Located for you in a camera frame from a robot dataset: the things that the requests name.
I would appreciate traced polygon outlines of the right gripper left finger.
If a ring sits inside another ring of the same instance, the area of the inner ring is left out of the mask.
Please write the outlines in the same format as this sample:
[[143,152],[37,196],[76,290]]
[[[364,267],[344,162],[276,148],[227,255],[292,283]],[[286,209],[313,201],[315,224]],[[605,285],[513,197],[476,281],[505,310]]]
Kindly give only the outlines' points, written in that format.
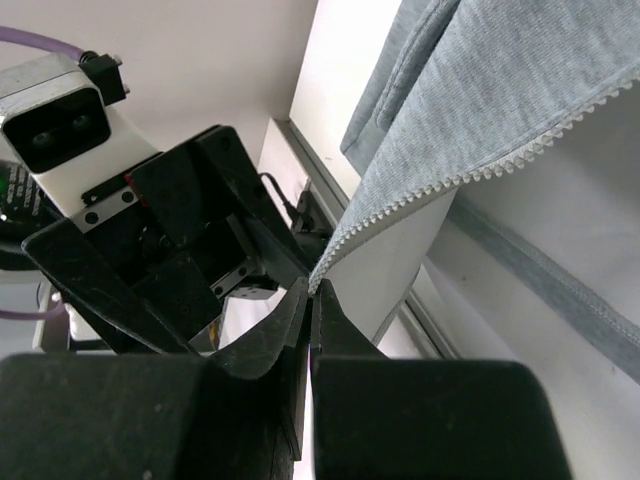
[[300,459],[308,283],[212,356],[1,363],[5,479],[289,479]]

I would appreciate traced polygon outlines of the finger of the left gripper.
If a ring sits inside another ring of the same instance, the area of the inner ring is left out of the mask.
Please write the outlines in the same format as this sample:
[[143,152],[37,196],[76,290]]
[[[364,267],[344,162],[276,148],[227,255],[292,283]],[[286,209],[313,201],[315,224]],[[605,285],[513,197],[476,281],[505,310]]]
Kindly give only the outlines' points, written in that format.
[[27,237],[22,249],[115,353],[196,353],[126,285],[71,220],[58,220]]
[[229,210],[252,241],[265,273],[288,289],[309,276],[311,260],[294,239],[250,160],[236,130],[213,127],[195,137],[211,191],[221,194],[215,210]]

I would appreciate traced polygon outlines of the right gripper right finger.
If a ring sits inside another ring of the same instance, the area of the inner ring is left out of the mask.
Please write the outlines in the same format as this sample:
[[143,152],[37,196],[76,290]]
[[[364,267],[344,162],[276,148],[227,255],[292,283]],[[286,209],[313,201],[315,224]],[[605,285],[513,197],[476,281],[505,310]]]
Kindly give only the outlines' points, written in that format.
[[526,366],[388,358],[329,281],[311,318],[317,478],[571,477],[546,393]]

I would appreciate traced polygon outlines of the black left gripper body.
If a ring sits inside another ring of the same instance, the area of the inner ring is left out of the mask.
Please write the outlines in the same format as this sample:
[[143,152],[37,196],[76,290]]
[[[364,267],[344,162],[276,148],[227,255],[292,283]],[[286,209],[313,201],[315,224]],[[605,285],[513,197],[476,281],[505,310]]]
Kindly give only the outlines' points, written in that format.
[[196,136],[130,171],[137,203],[84,233],[166,320],[214,320],[237,289],[280,288],[236,216],[215,210],[222,195],[211,191]]

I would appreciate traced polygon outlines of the grey zip-up jacket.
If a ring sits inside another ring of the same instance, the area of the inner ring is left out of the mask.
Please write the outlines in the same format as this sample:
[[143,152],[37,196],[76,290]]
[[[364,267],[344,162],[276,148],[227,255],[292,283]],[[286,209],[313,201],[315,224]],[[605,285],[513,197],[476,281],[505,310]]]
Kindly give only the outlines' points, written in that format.
[[424,266],[458,356],[638,392],[637,2],[404,1],[341,149],[355,220],[455,190]]

